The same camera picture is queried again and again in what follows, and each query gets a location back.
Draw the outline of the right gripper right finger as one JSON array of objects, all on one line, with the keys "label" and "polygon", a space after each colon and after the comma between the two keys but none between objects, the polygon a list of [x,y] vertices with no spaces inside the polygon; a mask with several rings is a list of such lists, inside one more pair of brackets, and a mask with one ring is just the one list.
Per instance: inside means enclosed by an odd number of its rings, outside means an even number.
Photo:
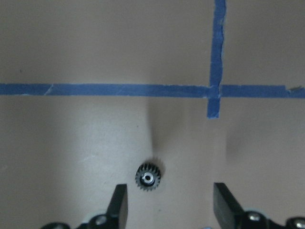
[{"label": "right gripper right finger", "polygon": [[304,217],[294,217],[280,225],[262,213],[244,210],[225,183],[213,184],[213,211],[222,229],[303,229]]}]

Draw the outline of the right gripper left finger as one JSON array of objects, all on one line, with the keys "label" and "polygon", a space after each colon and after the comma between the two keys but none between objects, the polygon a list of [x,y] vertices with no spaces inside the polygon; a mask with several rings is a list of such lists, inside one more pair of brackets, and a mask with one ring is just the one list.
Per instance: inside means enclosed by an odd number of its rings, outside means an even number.
[{"label": "right gripper left finger", "polygon": [[79,229],[124,229],[128,218],[128,188],[126,184],[115,187],[106,212],[95,214],[83,221]]}]

